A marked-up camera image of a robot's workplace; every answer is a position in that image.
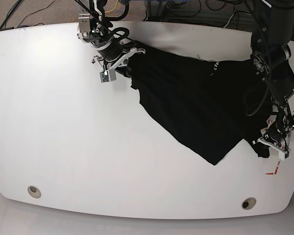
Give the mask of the black t-shirt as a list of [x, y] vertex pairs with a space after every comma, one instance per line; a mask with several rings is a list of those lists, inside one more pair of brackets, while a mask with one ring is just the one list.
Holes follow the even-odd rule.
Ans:
[[265, 82], [249, 60], [205, 61], [145, 49], [129, 60], [131, 87], [146, 112], [178, 142], [212, 165], [241, 140], [258, 157], [270, 156], [259, 143], [272, 114]]

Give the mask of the red tape rectangle marking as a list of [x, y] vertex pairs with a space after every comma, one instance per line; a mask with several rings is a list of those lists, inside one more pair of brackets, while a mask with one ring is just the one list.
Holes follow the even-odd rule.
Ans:
[[277, 163], [277, 165], [276, 165], [276, 167], [275, 167], [275, 170], [274, 170], [273, 172], [268, 172], [268, 173], [266, 173], [266, 175], [276, 175], [277, 172], [278, 172], [278, 169], [279, 169], [280, 163], [281, 163], [281, 161], [278, 161], [278, 163]]

